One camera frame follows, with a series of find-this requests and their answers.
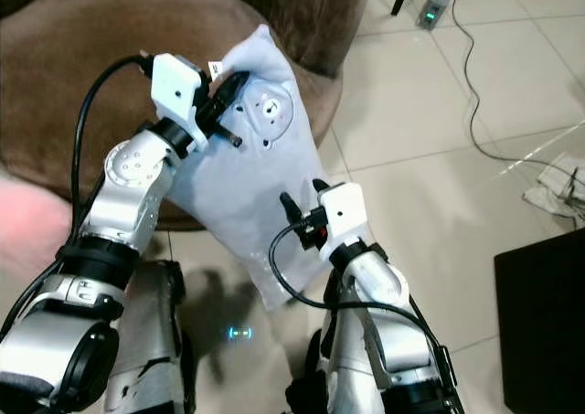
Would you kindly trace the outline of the silver right robot leg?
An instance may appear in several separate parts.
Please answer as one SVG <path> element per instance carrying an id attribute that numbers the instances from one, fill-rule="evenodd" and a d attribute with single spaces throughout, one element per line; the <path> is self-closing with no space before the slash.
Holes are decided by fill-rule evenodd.
<path id="1" fill-rule="evenodd" d="M 285 398 L 285 414 L 386 414 L 369 364 L 362 314 L 326 314 L 306 348 L 303 373 L 285 389 Z"/>

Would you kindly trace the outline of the white power strip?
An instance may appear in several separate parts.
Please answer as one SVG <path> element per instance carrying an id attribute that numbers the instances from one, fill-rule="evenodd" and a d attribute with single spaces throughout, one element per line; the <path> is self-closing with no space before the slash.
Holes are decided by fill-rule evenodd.
<path id="1" fill-rule="evenodd" d="M 585 158 L 560 154 L 537 176 L 522 198 L 557 217 L 585 220 Z"/>

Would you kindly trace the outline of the black box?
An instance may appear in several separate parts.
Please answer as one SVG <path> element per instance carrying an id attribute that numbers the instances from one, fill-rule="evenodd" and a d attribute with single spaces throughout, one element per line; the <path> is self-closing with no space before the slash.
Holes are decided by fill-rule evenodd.
<path id="1" fill-rule="evenodd" d="M 503 401 L 585 414 L 585 228 L 494 258 Z"/>

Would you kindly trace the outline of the brown plush sofa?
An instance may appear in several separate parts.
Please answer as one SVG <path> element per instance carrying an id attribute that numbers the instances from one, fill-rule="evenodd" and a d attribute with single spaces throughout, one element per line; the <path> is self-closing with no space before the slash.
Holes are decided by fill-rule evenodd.
<path id="1" fill-rule="evenodd" d="M 172 52 L 205 66 L 259 26 L 289 60 L 321 143 L 367 0 L 1 0 L 0 233 L 62 234 L 75 125 L 114 60 Z"/>

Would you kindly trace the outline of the pink pillow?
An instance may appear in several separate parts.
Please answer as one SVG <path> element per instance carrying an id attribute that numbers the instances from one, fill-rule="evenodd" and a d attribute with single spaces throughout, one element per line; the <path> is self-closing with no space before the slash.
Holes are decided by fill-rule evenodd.
<path id="1" fill-rule="evenodd" d="M 67 241 L 71 205 L 24 181 L 0 181 L 0 267 L 32 281 L 53 262 Z"/>

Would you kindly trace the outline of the silver left robot leg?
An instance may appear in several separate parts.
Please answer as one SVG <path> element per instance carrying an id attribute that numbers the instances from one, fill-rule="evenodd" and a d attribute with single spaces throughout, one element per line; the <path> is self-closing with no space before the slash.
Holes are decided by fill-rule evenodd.
<path id="1" fill-rule="evenodd" d="M 144 262 L 126 292 L 120 351 L 101 414 L 192 414 L 194 359 L 178 313 L 186 294 L 180 265 Z"/>

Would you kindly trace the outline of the silver robot leg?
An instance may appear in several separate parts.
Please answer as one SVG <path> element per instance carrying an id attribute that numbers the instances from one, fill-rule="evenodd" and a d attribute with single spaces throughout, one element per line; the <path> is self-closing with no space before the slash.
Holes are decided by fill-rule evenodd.
<path id="1" fill-rule="evenodd" d="M 194 359 L 178 313 L 186 294 L 180 265 L 144 262 L 126 292 L 120 351 L 101 414 L 192 414 Z"/>
<path id="2" fill-rule="evenodd" d="M 326 314 L 306 348 L 303 373 L 285 389 L 285 398 L 285 414 L 386 414 L 369 364 L 362 314 Z"/>

